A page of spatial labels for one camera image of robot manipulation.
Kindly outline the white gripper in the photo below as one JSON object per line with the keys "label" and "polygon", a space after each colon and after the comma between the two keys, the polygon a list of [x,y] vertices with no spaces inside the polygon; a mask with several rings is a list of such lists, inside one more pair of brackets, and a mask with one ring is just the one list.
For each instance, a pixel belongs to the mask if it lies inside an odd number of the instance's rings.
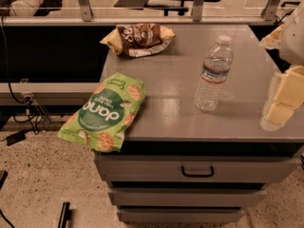
{"label": "white gripper", "polygon": [[304,104],[304,3],[301,2],[282,26],[259,45],[279,49],[279,57],[292,64],[284,73],[276,71],[269,85],[260,126],[266,131],[283,127]]}

